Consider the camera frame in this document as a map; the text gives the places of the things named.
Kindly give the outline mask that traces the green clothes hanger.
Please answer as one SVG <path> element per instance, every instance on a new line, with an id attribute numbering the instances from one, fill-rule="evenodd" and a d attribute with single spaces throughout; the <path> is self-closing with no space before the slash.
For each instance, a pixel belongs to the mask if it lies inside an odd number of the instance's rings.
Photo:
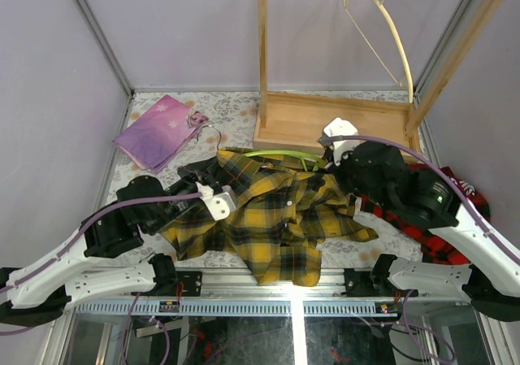
<path id="1" fill-rule="evenodd" d="M 200 136 L 202 134 L 202 131 L 207 128 L 212 128 L 218 133 L 218 141 L 215 145 L 216 149 L 219 148 L 220 143 L 223 140 L 223 134 L 212 124 L 205 124 L 203 125 L 197 132 L 196 135 L 196 142 L 199 142 Z M 301 165 L 305 171 L 308 170 L 307 163 L 313 162 L 314 166 L 312 167 L 312 171 L 316 172 L 318 169 L 325 169 L 327 166 L 327 163 L 324 159 L 319 157 L 316 154 L 310 154 L 298 150 L 253 150 L 245 153 L 245 156 L 247 157 L 266 157 L 266 156 L 289 156 L 294 157 L 300 160 Z"/>

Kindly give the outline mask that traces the yellow plaid shirt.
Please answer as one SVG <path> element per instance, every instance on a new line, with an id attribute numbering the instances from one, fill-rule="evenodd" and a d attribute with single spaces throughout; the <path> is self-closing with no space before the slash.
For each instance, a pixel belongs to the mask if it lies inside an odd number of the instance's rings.
<path id="1" fill-rule="evenodd" d="M 377 239 L 357 223 L 356 197 L 340 189 L 334 176 L 305 171 L 287 155 L 248 157 L 242 149 L 220 150 L 206 165 L 218 182 L 232 188 L 237 209 L 215 221 L 202 201 L 166 226 L 162 236 L 180 260 L 205 252 L 238 255 L 260 284 L 290 281 L 311 287 L 320 279 L 327 239 Z"/>

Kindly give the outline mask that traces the cream clothes hanger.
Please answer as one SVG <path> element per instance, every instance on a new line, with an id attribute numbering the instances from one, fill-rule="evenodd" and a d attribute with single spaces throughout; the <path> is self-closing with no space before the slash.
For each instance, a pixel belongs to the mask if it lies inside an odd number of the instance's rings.
<path id="1" fill-rule="evenodd" d="M 375 60 L 384 70 L 389 80 L 405 95 L 405 101 L 414 102 L 414 78 L 401 33 L 392 13 L 387 8 L 387 0 L 337 0 L 352 27 L 365 42 Z M 364 2 L 375 23 L 360 21 L 361 14 L 353 10 L 354 2 Z"/>

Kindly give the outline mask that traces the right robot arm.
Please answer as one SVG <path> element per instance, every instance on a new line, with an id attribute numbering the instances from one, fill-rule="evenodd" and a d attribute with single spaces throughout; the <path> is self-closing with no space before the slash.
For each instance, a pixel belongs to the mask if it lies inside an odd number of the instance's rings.
<path id="1" fill-rule="evenodd" d="M 370 272 L 379 295 L 433 293 L 468 302 L 503 322 L 519 319 L 519 251 L 482 216 L 456 182 L 413 152 L 377 137 L 336 136 L 327 168 L 362 209 L 384 219 L 432 253 L 454 250 L 460 262 L 412 262 L 383 254 Z"/>

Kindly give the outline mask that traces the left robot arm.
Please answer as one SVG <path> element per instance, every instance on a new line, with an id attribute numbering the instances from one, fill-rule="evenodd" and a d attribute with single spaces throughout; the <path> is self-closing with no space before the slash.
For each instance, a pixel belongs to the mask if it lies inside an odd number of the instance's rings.
<path id="1" fill-rule="evenodd" d="M 167 189 L 155 177 L 134 178 L 62 245 L 27 267 L 2 268 L 2 323 L 32 328 L 82 303 L 122 293 L 178 294 L 176 268 L 165 254 L 113 271 L 89 269 L 142 246 L 143 235 L 160 233 L 195 208 L 215 223 L 236 209 L 236 195 L 206 170 L 185 171 Z"/>

